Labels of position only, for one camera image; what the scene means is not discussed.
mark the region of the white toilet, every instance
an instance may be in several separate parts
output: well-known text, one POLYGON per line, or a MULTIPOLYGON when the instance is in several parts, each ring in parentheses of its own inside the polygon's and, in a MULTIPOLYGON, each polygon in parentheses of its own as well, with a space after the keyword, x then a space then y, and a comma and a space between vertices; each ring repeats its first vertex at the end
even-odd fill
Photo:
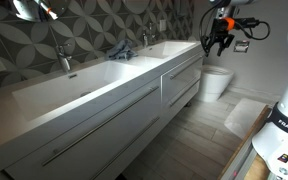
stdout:
POLYGON ((216 101, 233 78, 232 70, 204 65, 197 99, 203 102, 216 101))

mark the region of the white double sink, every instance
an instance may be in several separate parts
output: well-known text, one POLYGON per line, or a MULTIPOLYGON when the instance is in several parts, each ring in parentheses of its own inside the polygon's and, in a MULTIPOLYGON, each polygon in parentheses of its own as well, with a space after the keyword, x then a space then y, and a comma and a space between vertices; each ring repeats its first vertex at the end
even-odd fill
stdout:
MULTIPOLYGON (((138 51, 138 55, 168 61, 170 56, 194 44, 194 42, 165 41, 138 51)), ((96 98, 143 72, 145 69, 138 66, 106 61, 14 91, 13 97, 26 118, 34 119, 77 99, 82 99, 80 97, 87 97, 85 101, 96 98)), ((85 102, 80 100, 76 106, 82 103, 85 102)))

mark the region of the gray geometric wallpaper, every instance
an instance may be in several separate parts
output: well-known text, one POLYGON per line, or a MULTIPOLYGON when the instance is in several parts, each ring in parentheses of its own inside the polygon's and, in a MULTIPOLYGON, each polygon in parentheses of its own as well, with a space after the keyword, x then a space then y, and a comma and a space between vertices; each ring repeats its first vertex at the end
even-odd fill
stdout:
POLYGON ((151 0, 142 14, 130 13, 122 0, 71 0, 67 11, 56 21, 29 22, 0 8, 0 59, 7 71, 0 73, 0 87, 60 69, 56 45, 71 43, 65 52, 71 65, 103 57, 118 41, 128 38, 142 45, 149 23, 161 19, 167 30, 153 32, 157 39, 188 39, 192 34, 194 1, 189 11, 177 17, 174 0, 151 0))

